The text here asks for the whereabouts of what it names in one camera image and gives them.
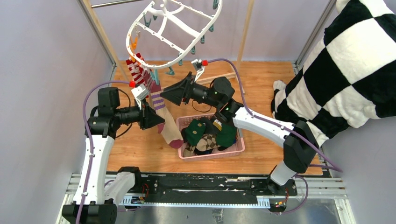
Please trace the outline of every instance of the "gray floor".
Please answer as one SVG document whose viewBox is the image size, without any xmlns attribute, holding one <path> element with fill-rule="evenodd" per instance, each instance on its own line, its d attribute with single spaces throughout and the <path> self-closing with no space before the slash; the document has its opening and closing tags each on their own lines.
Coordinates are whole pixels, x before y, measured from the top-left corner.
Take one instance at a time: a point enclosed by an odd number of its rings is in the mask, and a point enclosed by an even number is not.
<svg viewBox="0 0 396 224">
<path fill-rule="evenodd" d="M 288 210 L 299 205 L 288 201 Z M 277 216 L 262 209 L 142 207 L 119 212 L 116 224 L 340 224 L 334 200 L 310 199 L 294 213 Z"/>
</svg>

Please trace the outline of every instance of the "checkered blanket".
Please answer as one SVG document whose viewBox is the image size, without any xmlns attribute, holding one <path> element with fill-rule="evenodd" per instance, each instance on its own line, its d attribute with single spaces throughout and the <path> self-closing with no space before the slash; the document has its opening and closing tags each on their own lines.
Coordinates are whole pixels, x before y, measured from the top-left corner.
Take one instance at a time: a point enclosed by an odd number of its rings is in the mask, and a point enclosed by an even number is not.
<svg viewBox="0 0 396 224">
<path fill-rule="evenodd" d="M 274 82 L 275 119 L 306 121 L 319 145 L 368 119 L 396 115 L 396 15 L 382 0 L 338 0 L 304 67 Z"/>
</svg>

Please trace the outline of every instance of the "wooden floor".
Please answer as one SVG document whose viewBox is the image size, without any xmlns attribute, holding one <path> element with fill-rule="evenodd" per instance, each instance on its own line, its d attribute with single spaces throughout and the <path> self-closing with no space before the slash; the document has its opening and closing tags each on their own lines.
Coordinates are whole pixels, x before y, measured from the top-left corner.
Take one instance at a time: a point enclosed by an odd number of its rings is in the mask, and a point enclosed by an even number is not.
<svg viewBox="0 0 396 224">
<path fill-rule="evenodd" d="M 189 71 L 195 71 L 191 63 L 184 61 L 183 66 L 173 66 L 174 76 L 166 75 L 166 70 L 160 70 L 162 87 L 174 84 L 183 79 Z M 210 77 L 232 72 L 226 62 L 212 63 L 206 67 L 201 76 Z M 270 103 L 273 97 L 272 83 L 282 80 L 288 83 L 294 72 L 291 63 L 288 62 L 243 62 L 240 75 L 245 89 L 247 105 L 252 110 L 271 116 Z M 115 80 L 124 80 L 120 71 L 117 71 Z M 235 79 L 231 80 L 235 88 L 234 99 L 241 102 L 238 84 Z M 130 93 L 129 87 L 124 84 L 115 84 L 124 91 Z M 120 94 L 121 106 L 127 106 L 128 100 Z M 173 118 L 196 115 L 191 104 L 176 106 L 166 100 L 166 106 Z M 206 111 L 209 106 L 194 104 L 201 111 Z M 125 130 L 121 127 L 118 133 Z M 108 162 L 108 170 L 118 170 L 122 166 L 136 166 L 141 171 L 151 172 L 197 172 L 197 173 L 238 173 L 238 174 L 269 174 L 271 170 L 283 159 L 283 150 L 274 142 L 259 136 L 253 132 L 243 130 L 246 150 L 239 156 L 213 159 L 207 161 L 184 162 L 178 155 L 177 150 L 170 148 L 162 136 L 157 133 L 157 128 L 140 130 L 134 125 L 129 132 L 118 138 L 113 146 Z M 319 164 L 316 157 L 314 164 Z M 309 168 L 308 175 L 321 175 L 320 168 Z"/>
</svg>

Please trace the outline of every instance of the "laundry basket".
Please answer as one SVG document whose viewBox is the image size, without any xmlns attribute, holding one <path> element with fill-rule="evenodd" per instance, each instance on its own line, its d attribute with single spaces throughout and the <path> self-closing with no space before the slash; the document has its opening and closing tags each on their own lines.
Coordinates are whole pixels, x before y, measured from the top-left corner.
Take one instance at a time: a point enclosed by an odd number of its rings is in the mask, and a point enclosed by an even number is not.
<svg viewBox="0 0 396 224">
<path fill-rule="evenodd" d="M 182 131 L 182 129 L 187 127 L 192 122 L 192 120 L 200 119 L 202 117 L 207 117 L 210 119 L 212 116 L 213 116 L 213 114 L 201 114 L 201 115 L 195 115 L 195 116 L 180 117 L 180 118 L 176 119 L 176 125 L 179 128 L 179 131 Z M 237 155 L 241 154 L 243 151 L 245 151 L 245 143 L 243 142 L 242 132 L 240 131 L 239 128 L 237 131 L 236 143 L 234 143 L 232 146 L 230 146 L 229 148 L 224 150 L 225 152 L 219 151 L 218 153 L 214 153 L 214 154 L 183 157 L 183 151 L 184 151 L 185 147 L 186 147 L 186 144 L 183 144 L 182 147 L 178 149 L 179 157 L 182 160 L 184 160 L 185 162 L 237 156 Z"/>
</svg>

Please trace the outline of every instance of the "metal rod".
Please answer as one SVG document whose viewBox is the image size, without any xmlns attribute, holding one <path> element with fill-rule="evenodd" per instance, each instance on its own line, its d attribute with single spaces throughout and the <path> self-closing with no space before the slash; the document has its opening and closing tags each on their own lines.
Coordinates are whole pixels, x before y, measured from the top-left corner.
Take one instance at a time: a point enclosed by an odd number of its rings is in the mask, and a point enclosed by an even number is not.
<svg viewBox="0 0 396 224">
<path fill-rule="evenodd" d="M 319 21 L 317 22 L 315 28 L 313 29 L 310 37 L 307 40 L 307 43 L 305 43 L 303 50 L 301 51 L 300 55 L 298 56 L 296 60 L 296 67 L 298 70 L 301 69 L 301 64 L 307 54 L 309 54 L 309 49 L 314 43 L 316 37 L 319 35 L 320 31 L 322 30 L 323 26 L 325 25 L 327 19 L 329 18 L 330 14 L 332 13 L 334 7 L 335 7 L 336 0 L 329 0 L 325 10 L 323 11 L 321 17 L 319 18 Z"/>
<path fill-rule="evenodd" d="M 100 7 L 106 7 L 106 6 L 115 6 L 119 4 L 124 4 L 124 3 L 129 3 L 129 2 L 134 2 L 134 1 L 142 1 L 142 0 L 122 0 L 122 1 L 113 1 L 113 2 L 108 2 L 108 3 L 103 3 L 103 4 L 97 4 L 97 5 L 92 5 L 92 8 L 100 8 Z"/>
</svg>

